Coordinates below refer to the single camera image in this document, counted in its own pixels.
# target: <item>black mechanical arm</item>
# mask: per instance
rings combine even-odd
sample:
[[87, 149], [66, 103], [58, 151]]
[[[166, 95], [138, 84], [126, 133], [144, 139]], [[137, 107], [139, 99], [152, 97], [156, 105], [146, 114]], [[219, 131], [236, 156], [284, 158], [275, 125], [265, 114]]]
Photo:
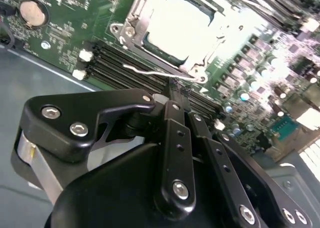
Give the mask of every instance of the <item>black mechanical arm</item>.
[[[88, 171], [92, 150], [135, 136], [144, 144]], [[52, 228], [312, 227], [231, 137], [209, 131], [175, 82], [163, 95], [130, 89], [31, 98], [11, 163], [54, 204]]]

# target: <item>capacitor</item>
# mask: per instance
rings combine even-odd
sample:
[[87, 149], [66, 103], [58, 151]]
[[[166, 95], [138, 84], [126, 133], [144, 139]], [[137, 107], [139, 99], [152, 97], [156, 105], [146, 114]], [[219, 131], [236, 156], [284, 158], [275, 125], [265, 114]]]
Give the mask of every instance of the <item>capacitor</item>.
[[235, 134], [233, 134], [232, 130], [230, 130], [230, 129], [228, 129], [228, 130], [226, 131], [226, 133], [227, 133], [230, 137], [232, 137], [232, 138], [235, 137]]
[[277, 114], [278, 117], [284, 116], [285, 113], [282, 111], [282, 109], [277, 104], [273, 103], [271, 105], [271, 107], [272, 107], [273, 111]]
[[255, 78], [252, 78], [252, 77], [249, 77], [247, 79], [247, 83], [250, 85], [250, 87], [253, 91], [256, 91], [260, 87], [259, 82]]
[[275, 68], [285, 68], [288, 64], [281, 58], [277, 58], [275, 56], [269, 56], [266, 60], [271, 66]]
[[287, 94], [278, 86], [276, 86], [273, 91], [278, 95], [279, 98], [284, 99]]
[[242, 101], [248, 101], [250, 99], [249, 93], [245, 89], [240, 89], [238, 95]]
[[314, 84], [316, 83], [318, 80], [317, 78], [315, 77], [314, 74], [311, 74], [311, 73], [308, 73], [304, 76], [305, 79], [307, 79], [310, 83]]
[[241, 132], [241, 130], [240, 130], [239, 125], [238, 125], [238, 124], [233, 124], [233, 125], [232, 125], [232, 133], [233, 133], [234, 135], [237, 135], [237, 134], [239, 134], [240, 132]]
[[314, 75], [320, 76], [320, 68], [319, 67], [315, 67], [312, 72], [314, 73]]
[[231, 113], [233, 111], [233, 107], [232, 107], [231, 103], [229, 103], [229, 102], [224, 104], [224, 109], [227, 113]]
[[270, 71], [264, 66], [258, 68], [257, 71], [261, 75], [261, 77], [263, 77], [263, 78], [269, 78], [270, 77]]

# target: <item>motherboard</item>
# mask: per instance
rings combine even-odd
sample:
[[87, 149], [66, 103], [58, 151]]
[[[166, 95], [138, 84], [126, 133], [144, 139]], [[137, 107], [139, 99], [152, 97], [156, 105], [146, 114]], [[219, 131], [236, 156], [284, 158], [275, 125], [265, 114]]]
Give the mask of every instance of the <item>motherboard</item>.
[[0, 41], [103, 90], [161, 93], [175, 78], [209, 126], [277, 160], [320, 127], [319, 12], [320, 0], [0, 0]]

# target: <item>cpu socket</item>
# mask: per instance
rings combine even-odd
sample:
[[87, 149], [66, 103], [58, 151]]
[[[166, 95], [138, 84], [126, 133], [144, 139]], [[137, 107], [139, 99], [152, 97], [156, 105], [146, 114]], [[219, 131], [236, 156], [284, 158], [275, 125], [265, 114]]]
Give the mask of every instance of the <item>cpu socket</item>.
[[110, 31], [167, 72], [208, 80], [205, 70], [227, 26], [217, 7], [214, 0], [134, 0], [125, 23]]

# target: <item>silver screw head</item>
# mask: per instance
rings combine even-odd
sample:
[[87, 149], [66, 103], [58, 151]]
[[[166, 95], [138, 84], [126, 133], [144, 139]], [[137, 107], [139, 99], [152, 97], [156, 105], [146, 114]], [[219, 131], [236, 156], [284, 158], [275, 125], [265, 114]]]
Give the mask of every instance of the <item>silver screw head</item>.
[[284, 216], [286, 217], [286, 219], [288, 221], [290, 221], [291, 224], [295, 224], [296, 223], [296, 220], [295, 220], [294, 216], [289, 211], [287, 211], [286, 209], [282, 209], [282, 211], [283, 211]]
[[176, 104], [173, 104], [172, 106], [174, 107], [174, 109], [177, 109], [177, 110], [180, 109], [180, 107], [178, 105], [176, 105]]
[[85, 124], [76, 122], [70, 126], [70, 132], [78, 137], [85, 137], [88, 133], [88, 127]]
[[301, 214], [298, 210], [295, 210], [295, 213], [303, 224], [308, 224], [308, 221], [303, 214]]
[[143, 95], [142, 98], [143, 98], [144, 100], [146, 100], [147, 102], [150, 102], [150, 101], [151, 101], [151, 98], [149, 98], [149, 97], [146, 96], [146, 95]]
[[42, 42], [41, 42], [41, 47], [42, 47], [43, 49], [48, 50], [48, 49], [51, 48], [51, 44], [50, 44], [49, 42], [47, 42], [47, 41], [42, 41]]
[[199, 115], [195, 114], [194, 117], [197, 121], [201, 121], [201, 117]]
[[189, 196], [188, 188], [179, 181], [173, 183], [173, 191], [180, 199], [187, 199]]
[[51, 106], [44, 107], [41, 110], [41, 113], [47, 119], [57, 119], [61, 115], [59, 109], [57, 109], [55, 107], [51, 107]]
[[226, 134], [222, 134], [222, 138], [224, 139], [224, 140], [226, 140], [226, 141], [229, 141], [230, 139], [229, 139], [229, 136], [227, 136]]
[[248, 222], [249, 224], [254, 224], [256, 222], [255, 216], [251, 210], [249, 210], [244, 205], [240, 205], [240, 213], [241, 216]]
[[132, 27], [126, 27], [125, 34], [131, 38], [133, 35], [135, 35], [135, 29]]

